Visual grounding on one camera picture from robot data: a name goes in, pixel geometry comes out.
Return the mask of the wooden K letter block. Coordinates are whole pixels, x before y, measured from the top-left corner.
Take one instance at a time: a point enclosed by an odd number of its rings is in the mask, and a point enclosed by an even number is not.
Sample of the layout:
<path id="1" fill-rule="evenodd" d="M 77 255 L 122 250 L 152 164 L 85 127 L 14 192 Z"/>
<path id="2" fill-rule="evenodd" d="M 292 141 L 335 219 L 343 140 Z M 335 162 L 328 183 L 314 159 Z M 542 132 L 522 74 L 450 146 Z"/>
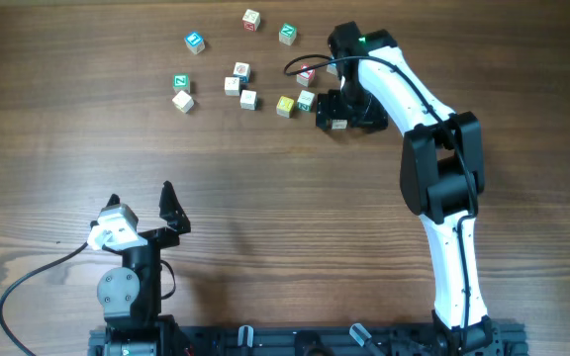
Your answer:
<path id="1" fill-rule="evenodd" d="M 348 120 L 332 120 L 332 130 L 345 130 L 348 127 Z"/>

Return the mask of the green sided wooden block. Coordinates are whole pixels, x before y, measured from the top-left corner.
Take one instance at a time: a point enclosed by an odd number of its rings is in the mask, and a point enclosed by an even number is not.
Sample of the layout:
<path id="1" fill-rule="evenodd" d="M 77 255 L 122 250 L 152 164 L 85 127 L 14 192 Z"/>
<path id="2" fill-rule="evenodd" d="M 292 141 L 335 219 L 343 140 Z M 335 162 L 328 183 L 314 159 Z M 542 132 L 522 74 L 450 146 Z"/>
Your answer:
<path id="1" fill-rule="evenodd" d="M 297 100 L 297 108 L 300 111 L 311 112 L 316 95 L 313 92 L 302 90 Z"/>

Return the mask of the red I letter block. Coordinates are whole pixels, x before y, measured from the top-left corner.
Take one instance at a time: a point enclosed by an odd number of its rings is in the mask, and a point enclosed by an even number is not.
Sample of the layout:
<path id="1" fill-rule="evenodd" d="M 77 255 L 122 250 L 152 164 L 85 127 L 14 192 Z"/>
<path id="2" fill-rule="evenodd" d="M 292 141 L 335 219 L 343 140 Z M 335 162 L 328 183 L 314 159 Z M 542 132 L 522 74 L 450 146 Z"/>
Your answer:
<path id="1" fill-rule="evenodd" d="M 297 82 L 305 87 L 309 87 L 315 78 L 316 70 L 309 69 L 307 64 L 302 64 L 301 69 L 303 71 L 296 75 Z"/>

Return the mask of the wooden fish nine block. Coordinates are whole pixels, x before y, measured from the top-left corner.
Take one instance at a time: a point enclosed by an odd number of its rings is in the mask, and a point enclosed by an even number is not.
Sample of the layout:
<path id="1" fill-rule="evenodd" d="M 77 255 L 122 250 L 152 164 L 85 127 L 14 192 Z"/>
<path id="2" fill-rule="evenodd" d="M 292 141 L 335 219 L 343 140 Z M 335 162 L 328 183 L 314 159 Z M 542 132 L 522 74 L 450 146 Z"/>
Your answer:
<path id="1" fill-rule="evenodd" d="M 242 109 L 254 111 L 257 105 L 257 93 L 252 90 L 243 89 L 239 96 L 239 104 Z"/>

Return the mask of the blue H letter block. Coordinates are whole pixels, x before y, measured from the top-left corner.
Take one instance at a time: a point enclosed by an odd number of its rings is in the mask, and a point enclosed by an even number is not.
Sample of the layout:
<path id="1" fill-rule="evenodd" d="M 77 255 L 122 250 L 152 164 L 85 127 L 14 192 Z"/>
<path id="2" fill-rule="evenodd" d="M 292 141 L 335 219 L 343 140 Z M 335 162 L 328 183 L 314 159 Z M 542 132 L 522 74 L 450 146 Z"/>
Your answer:
<path id="1" fill-rule="evenodd" d="M 331 73 L 332 75 L 338 76 L 337 68 L 335 63 L 330 63 L 327 65 L 327 72 Z"/>

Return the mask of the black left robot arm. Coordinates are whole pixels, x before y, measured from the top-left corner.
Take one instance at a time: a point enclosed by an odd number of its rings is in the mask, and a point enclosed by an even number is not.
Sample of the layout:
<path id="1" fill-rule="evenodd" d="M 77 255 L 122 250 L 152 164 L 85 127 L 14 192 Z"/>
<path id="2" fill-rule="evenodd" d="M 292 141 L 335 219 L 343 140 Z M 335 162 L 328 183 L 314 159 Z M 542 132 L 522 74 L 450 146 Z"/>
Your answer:
<path id="1" fill-rule="evenodd" d="M 166 225 L 138 231 L 139 219 L 118 196 L 111 197 L 92 227 L 87 242 L 94 250 L 118 254 L 122 265 L 107 272 L 97 286 L 97 298 L 107 324 L 120 330 L 143 329 L 155 324 L 161 312 L 160 251 L 180 244 L 191 231 L 172 184 L 163 183 L 159 217 Z"/>

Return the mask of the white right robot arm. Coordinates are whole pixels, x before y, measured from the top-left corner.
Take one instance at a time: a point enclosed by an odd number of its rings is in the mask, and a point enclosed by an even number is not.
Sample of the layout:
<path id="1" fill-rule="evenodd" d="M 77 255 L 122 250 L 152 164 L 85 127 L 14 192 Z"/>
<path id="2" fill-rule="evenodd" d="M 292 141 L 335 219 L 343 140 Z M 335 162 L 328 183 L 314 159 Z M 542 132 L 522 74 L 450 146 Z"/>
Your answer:
<path id="1" fill-rule="evenodd" d="M 461 355 L 488 346 L 490 319 L 474 248 L 485 186 L 478 119 L 436 99 L 385 30 L 363 35 L 355 23 L 345 23 L 334 28 L 328 46 L 340 86 L 319 95 L 317 127 L 397 127 L 403 137 L 401 193 L 424 226 L 432 260 L 439 347 Z"/>

